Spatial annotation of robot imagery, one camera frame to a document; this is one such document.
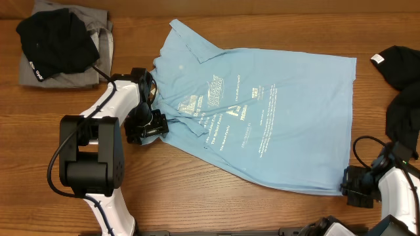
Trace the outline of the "light blue t-shirt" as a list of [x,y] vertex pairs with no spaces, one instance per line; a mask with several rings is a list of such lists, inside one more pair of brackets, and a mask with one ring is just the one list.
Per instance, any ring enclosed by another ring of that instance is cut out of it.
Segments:
[[170,26],[152,70],[165,143],[265,187],[340,194],[355,58],[220,49],[179,20]]

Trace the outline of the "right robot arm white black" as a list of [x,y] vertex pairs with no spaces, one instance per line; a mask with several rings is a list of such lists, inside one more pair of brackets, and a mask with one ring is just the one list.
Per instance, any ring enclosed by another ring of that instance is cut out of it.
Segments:
[[[419,234],[419,170],[412,165],[405,168],[393,167],[380,178],[381,221],[366,235]],[[305,226],[297,235],[356,236],[356,232],[328,217]]]

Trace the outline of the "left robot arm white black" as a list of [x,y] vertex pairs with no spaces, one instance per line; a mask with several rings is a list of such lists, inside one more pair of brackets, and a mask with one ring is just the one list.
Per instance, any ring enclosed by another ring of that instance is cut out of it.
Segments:
[[152,109],[156,82],[144,68],[114,74],[105,93],[80,115],[60,122],[61,184],[93,211],[102,235],[139,235],[138,224],[122,195],[125,174],[123,141],[144,145],[169,132],[167,119]]

